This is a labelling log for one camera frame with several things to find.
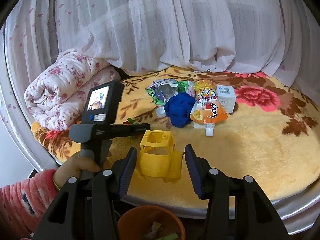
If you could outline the person's left hand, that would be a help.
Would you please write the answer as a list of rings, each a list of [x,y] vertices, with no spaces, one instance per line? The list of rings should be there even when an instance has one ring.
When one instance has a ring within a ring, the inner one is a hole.
[[[71,177],[80,178],[83,171],[97,173],[102,169],[109,168],[110,163],[106,159],[101,165],[97,165],[89,157],[81,157],[78,153],[72,155],[53,174],[55,187],[60,190]]]

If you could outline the left forearm pink sleeve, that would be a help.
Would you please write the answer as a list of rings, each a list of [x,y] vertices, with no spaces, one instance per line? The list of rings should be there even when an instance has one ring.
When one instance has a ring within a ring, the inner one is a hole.
[[[55,170],[45,170],[22,182],[1,188],[1,215],[18,239],[35,232],[57,195]]]

